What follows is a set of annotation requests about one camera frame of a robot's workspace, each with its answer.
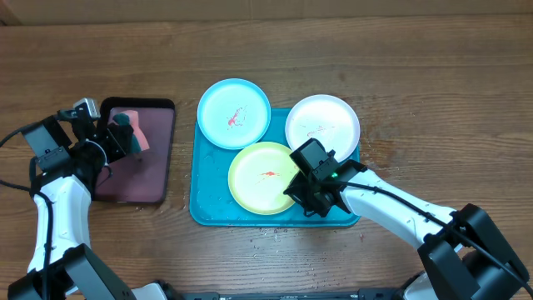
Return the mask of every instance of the table surface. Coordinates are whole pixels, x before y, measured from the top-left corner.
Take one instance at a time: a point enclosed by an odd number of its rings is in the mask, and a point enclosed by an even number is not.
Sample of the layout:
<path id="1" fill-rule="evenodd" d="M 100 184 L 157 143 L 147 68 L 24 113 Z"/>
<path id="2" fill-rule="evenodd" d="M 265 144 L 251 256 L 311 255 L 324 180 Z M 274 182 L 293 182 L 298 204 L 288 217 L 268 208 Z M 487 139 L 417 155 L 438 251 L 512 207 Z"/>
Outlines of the table surface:
<path id="1" fill-rule="evenodd" d="M 188 212 L 198 101 L 245 78 L 274 108 L 327 93 L 361 120 L 361 161 L 432 203 L 483 207 L 533 272 L 533 16 L 371 17 L 272 22 L 0 28 L 0 136 L 82 97 L 177 106 L 167 199 L 95 202 L 92 247 L 130 287 L 260 293 L 395 287 L 415 249 L 362 218 L 348 229 L 202 227 Z M 0 178 L 28 184 L 22 137 Z M 0 187 L 0 298 L 33 254 L 37 210 Z M 521 291 L 519 299 L 526 299 Z"/>

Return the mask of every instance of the plate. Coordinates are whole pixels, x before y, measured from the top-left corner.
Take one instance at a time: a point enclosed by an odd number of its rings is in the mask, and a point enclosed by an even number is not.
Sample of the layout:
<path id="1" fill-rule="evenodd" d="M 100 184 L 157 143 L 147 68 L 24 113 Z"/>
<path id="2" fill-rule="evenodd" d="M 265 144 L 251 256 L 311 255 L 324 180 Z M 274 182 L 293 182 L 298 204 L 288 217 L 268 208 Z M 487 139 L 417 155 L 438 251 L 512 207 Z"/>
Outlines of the plate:
<path id="1" fill-rule="evenodd" d="M 285 135 L 292 150 L 309 138 L 316 138 L 326 151 L 335 150 L 335 159 L 342 162 L 359 143 L 359 119 L 350 105 L 338 97 L 314 95 L 301 100 L 289 112 Z"/>
<path id="2" fill-rule="evenodd" d="M 244 209 L 261 215 L 281 213 L 294 201 L 283 194 L 299 172 L 291 149 L 276 142 L 258 142 L 233 159 L 228 184 L 233 198 Z"/>
<path id="3" fill-rule="evenodd" d="M 244 79 L 226 79 L 213 84 L 198 103 L 198 125 L 220 148 L 243 149 L 259 141 L 270 123 L 267 95 Z"/>

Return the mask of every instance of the yellow plate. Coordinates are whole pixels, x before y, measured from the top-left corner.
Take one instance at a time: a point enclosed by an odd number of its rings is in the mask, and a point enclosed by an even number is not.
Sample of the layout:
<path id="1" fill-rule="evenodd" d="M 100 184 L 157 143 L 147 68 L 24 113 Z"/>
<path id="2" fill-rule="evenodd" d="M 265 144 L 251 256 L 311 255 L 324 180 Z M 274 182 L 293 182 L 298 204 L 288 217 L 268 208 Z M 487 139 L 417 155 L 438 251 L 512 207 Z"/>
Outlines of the yellow plate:
<path id="1" fill-rule="evenodd" d="M 291 149 L 278 143 L 258 142 L 233 159 L 228 174 L 230 192 L 244 209 L 261 215 L 281 213 L 294 204 L 283 195 L 298 173 Z"/>

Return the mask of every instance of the wall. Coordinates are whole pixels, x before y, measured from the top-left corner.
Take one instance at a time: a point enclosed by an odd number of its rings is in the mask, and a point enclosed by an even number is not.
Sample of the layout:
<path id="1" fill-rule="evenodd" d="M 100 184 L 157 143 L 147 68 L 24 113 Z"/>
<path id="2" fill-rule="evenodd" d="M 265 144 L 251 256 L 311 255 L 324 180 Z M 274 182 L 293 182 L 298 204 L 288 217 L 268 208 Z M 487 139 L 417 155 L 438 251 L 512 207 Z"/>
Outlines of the wall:
<path id="1" fill-rule="evenodd" d="M 533 13 L 533 0 L 0 0 L 9 25 Z"/>

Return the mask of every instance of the blue tray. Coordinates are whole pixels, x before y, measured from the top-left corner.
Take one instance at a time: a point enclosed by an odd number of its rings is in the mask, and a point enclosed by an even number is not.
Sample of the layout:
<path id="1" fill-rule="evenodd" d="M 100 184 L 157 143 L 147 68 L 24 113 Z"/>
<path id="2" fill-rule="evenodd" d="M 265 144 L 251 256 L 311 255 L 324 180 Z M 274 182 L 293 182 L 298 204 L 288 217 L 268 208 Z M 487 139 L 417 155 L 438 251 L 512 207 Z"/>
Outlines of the blue tray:
<path id="1" fill-rule="evenodd" d="M 271 122 L 260 142 L 275 142 L 288 146 L 285 121 L 290 108 L 273 108 Z M 285 212 L 262 216 L 248 212 L 233 199 L 227 186 L 227 173 L 237 150 L 226 150 L 210 143 L 198 123 L 194 130 L 192 150 L 191 201 L 192 218 L 205 226 L 243 227 L 350 227 L 359 216 L 347 214 L 334 207 L 327 217 L 305 217 L 303 208 L 294 204 Z M 350 156 L 359 161 L 359 147 Z"/>

